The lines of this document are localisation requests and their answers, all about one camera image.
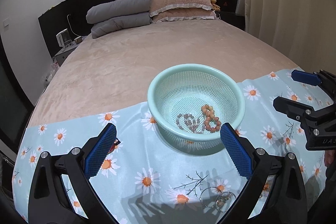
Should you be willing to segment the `pink frilled pillow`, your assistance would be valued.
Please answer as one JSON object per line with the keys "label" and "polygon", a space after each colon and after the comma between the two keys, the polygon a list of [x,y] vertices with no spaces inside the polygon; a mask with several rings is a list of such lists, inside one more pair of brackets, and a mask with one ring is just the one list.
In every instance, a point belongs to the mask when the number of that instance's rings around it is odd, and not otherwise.
{"label": "pink frilled pillow", "polygon": [[201,8],[195,9],[171,9],[164,12],[160,12],[158,15],[153,16],[152,22],[173,22],[180,20],[215,20],[216,14],[212,10],[204,10]]}
{"label": "pink frilled pillow", "polygon": [[172,9],[212,10],[210,0],[150,0],[149,16],[152,18],[161,12]]}

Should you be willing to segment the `lower grey folded blanket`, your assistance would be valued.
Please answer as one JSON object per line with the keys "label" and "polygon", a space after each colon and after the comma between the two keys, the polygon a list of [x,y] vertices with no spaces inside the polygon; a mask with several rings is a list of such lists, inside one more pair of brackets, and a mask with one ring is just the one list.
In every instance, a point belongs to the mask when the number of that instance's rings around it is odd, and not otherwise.
{"label": "lower grey folded blanket", "polygon": [[93,39],[96,39],[111,32],[147,26],[149,24],[150,16],[148,12],[117,16],[95,24],[91,29],[91,35]]}

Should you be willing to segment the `upper pink frilled pillow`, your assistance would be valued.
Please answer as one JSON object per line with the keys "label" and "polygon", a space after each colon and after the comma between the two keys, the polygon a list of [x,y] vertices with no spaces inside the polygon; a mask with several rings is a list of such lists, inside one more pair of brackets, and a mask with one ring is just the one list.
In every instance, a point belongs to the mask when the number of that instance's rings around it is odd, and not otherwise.
{"label": "upper pink frilled pillow", "polygon": [[161,12],[172,9],[212,10],[210,0],[150,0],[149,16],[152,18]]}

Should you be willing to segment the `brown teddy bear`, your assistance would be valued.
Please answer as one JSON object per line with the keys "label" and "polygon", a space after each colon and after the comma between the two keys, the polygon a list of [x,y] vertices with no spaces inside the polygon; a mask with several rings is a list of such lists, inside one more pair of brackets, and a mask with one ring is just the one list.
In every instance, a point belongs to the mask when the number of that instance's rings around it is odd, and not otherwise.
{"label": "brown teddy bear", "polygon": [[210,0],[211,2],[211,6],[212,6],[212,10],[215,12],[220,12],[221,8],[220,6],[217,5],[217,0]]}

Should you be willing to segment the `lower pink frilled pillow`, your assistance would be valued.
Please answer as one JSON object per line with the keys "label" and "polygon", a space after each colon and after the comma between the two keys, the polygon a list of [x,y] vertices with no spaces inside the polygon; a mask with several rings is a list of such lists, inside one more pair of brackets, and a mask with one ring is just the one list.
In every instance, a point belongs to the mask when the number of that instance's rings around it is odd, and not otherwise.
{"label": "lower pink frilled pillow", "polygon": [[212,10],[204,10],[201,8],[195,9],[171,9],[164,12],[160,12],[158,15],[153,16],[152,22],[173,22],[180,20],[215,20],[216,14]]}

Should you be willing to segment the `beige bed cover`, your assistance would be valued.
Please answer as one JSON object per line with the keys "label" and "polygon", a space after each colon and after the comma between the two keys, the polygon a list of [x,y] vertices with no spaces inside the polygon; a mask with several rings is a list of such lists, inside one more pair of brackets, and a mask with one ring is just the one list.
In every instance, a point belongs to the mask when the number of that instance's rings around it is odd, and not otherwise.
{"label": "beige bed cover", "polygon": [[237,83],[295,67],[267,43],[222,20],[162,22],[87,37],[41,95],[29,126],[143,102],[152,79],[178,64],[207,65]]}

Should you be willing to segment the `upper grey folded blanket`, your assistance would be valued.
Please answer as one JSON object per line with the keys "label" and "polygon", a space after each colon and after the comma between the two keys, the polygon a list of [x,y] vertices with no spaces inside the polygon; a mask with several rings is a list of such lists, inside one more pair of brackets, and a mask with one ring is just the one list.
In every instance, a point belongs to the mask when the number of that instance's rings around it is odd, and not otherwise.
{"label": "upper grey folded blanket", "polygon": [[96,24],[117,16],[138,14],[150,10],[150,0],[115,0],[90,8],[86,14],[89,24]]}

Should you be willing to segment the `grey folded blanket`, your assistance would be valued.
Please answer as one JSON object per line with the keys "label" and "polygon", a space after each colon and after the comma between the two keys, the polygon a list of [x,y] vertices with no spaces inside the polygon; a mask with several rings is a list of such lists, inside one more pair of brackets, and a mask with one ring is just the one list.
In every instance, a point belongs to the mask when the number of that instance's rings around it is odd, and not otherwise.
{"label": "grey folded blanket", "polygon": [[96,24],[117,16],[138,14],[150,10],[150,0],[115,0],[90,8],[86,14],[89,24]]}
{"label": "grey folded blanket", "polygon": [[148,12],[117,16],[95,24],[91,29],[91,35],[93,39],[96,39],[111,32],[147,26],[149,24],[150,16]]}

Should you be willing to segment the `mint green plastic basket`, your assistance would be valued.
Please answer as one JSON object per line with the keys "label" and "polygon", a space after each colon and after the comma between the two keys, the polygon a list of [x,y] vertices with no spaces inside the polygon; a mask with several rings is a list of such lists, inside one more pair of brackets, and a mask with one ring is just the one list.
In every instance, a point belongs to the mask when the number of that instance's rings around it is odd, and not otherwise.
{"label": "mint green plastic basket", "polygon": [[245,114],[238,84],[200,64],[180,64],[156,75],[147,103],[160,134],[185,153],[221,149],[220,126],[229,123],[237,128]]}

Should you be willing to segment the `bedside table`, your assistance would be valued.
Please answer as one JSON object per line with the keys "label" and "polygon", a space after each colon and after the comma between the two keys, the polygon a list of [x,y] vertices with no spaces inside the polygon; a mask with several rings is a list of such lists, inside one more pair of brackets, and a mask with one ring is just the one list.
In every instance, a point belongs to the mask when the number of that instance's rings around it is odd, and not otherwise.
{"label": "bedside table", "polygon": [[85,36],[79,36],[74,41],[68,44],[66,48],[62,48],[54,56],[55,61],[59,66],[62,66],[66,58],[78,47],[78,45],[85,39]]}

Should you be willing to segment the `cream window curtain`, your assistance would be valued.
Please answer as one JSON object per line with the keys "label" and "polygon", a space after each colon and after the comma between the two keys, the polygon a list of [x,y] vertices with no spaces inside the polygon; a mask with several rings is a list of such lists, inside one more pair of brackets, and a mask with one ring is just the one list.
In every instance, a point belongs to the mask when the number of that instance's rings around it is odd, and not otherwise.
{"label": "cream window curtain", "polygon": [[305,71],[335,73],[335,0],[244,0],[246,32]]}

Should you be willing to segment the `daisy print blue cloth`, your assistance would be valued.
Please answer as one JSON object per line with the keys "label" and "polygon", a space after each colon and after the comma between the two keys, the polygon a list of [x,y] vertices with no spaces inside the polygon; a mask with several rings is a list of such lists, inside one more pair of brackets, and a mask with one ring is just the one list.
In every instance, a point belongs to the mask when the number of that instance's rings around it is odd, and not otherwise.
{"label": "daisy print blue cloth", "polygon": [[[297,156],[307,203],[312,205],[325,186],[323,152],[308,151],[299,123],[273,108],[277,96],[316,110],[332,104],[317,86],[295,82],[289,70],[273,72],[239,84],[245,116],[237,133],[271,155]],[[215,223],[223,210],[209,208],[222,192],[239,194],[241,177],[222,146],[216,153],[185,153],[159,132],[147,103],[83,118],[28,128],[12,178],[14,205],[28,218],[31,182],[39,156],[68,153],[114,123],[121,144],[110,153],[91,184],[121,223]]]}

